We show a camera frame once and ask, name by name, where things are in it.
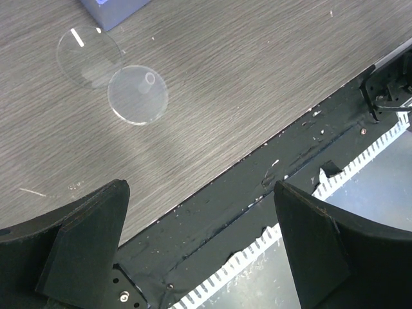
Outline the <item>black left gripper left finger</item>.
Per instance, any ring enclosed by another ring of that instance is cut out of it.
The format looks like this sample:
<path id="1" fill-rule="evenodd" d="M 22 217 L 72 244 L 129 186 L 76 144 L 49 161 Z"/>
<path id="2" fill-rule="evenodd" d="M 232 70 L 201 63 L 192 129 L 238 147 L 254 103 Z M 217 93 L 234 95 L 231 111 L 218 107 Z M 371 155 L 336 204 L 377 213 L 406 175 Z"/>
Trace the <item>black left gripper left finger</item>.
<path id="1" fill-rule="evenodd" d="M 1 308 L 100 308 L 129 203 L 125 180 L 1 229 Z"/>

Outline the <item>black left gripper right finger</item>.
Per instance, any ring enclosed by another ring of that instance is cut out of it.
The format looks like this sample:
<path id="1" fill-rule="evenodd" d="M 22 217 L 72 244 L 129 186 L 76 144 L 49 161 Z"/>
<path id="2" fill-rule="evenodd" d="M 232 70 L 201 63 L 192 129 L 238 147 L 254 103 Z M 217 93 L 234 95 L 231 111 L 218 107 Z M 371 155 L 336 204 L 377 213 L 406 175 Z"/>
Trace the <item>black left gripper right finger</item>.
<path id="1" fill-rule="evenodd" d="M 287 182 L 274 203 L 301 308 L 411 308 L 411 232 Z"/>

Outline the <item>clear glass watch dish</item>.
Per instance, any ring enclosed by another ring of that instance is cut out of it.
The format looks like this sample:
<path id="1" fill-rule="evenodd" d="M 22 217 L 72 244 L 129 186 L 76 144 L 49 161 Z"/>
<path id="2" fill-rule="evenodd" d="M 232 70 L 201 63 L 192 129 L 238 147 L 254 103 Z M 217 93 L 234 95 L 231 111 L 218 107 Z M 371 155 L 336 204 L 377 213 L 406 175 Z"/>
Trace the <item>clear glass watch dish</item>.
<path id="1" fill-rule="evenodd" d="M 59 40 L 57 62 L 63 74 L 83 88 L 105 88 L 123 68 L 116 42 L 96 26 L 76 26 Z"/>

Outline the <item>blue tiered organizer box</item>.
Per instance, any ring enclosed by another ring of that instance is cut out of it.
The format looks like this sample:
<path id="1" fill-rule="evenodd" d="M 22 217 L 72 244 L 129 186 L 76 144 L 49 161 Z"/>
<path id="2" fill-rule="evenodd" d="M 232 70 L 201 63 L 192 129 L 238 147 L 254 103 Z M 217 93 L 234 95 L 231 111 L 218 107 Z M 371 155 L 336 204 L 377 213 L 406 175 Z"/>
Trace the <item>blue tiered organizer box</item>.
<path id="1" fill-rule="evenodd" d="M 88 13 L 105 31 L 118 26 L 150 0 L 80 0 Z"/>

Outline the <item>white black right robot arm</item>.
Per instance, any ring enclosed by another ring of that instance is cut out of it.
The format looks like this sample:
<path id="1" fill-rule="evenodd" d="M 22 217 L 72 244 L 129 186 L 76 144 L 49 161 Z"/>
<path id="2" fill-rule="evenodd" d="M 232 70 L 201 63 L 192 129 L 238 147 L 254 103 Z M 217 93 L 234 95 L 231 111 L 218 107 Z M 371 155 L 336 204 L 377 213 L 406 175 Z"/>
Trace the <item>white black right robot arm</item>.
<path id="1" fill-rule="evenodd" d="M 373 65 L 360 91 L 374 122 L 383 113 L 411 112 L 411 48 L 382 66 Z"/>

